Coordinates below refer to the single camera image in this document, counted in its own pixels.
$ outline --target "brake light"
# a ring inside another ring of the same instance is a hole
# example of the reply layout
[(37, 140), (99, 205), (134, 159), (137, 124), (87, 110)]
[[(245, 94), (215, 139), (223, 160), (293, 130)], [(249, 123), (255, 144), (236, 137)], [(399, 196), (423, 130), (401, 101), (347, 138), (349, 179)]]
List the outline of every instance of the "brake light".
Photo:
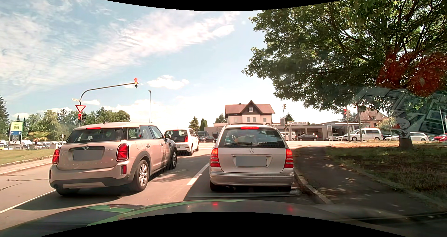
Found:
[(220, 163), (219, 163), (219, 155), (218, 155), (218, 150), (217, 150), (217, 148), (214, 148), (214, 149), (211, 151), (210, 166), (211, 166), (211, 167), (220, 167)]
[(116, 153), (116, 161), (126, 161), (129, 159), (129, 145), (120, 144)]
[(286, 162), (284, 168), (293, 168), (293, 154), (290, 149), (286, 149)]
[(59, 164), (59, 152), (60, 152), (60, 148), (55, 149), (54, 153), (53, 153), (53, 165), (57, 165)]

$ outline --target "lawn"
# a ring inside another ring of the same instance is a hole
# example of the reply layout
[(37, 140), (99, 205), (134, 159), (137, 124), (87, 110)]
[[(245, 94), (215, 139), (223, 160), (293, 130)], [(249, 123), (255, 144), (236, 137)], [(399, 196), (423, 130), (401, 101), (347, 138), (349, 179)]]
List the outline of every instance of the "lawn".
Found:
[(34, 159), (37, 157), (44, 157), (53, 155), (54, 149), (40, 149), (40, 150), (6, 150), (0, 151), (0, 165), (4, 163)]
[(327, 147), (338, 163), (421, 192), (447, 203), (447, 144), (415, 143), (410, 151), (397, 148), (399, 142), (362, 142)]

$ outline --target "blurred license plate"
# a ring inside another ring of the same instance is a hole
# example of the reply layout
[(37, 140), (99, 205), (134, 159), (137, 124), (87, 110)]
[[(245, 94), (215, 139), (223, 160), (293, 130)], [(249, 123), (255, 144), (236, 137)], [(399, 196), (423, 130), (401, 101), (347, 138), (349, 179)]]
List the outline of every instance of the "blurred license plate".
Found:
[(236, 166), (239, 167), (266, 167), (267, 158), (262, 156), (238, 156)]

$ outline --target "car hood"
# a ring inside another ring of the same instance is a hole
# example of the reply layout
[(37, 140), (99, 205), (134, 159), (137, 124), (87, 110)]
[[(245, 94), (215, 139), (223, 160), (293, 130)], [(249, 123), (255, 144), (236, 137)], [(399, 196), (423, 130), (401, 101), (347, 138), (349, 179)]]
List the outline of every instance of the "car hood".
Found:
[(0, 231), (1, 237), (40, 237), (84, 226), (114, 222), (138, 217), (188, 212), (257, 212), (309, 217), (358, 225), (404, 236), (419, 236), (414, 231), (390, 228), (356, 219), (392, 219), (412, 223), (407, 217), (390, 212), (358, 206), (300, 205), (265, 200), (195, 200), (150, 206), (96, 205), (63, 211)]

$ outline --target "rear wiper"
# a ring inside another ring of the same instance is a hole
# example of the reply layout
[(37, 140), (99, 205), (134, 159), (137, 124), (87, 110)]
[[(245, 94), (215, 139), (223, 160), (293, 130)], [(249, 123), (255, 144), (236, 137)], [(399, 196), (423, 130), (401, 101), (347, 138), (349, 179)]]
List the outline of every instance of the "rear wiper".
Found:
[(230, 144), (225, 144), (225, 145), (253, 145), (253, 143), (248, 143), (248, 142), (234, 142), (234, 143), (230, 143)]

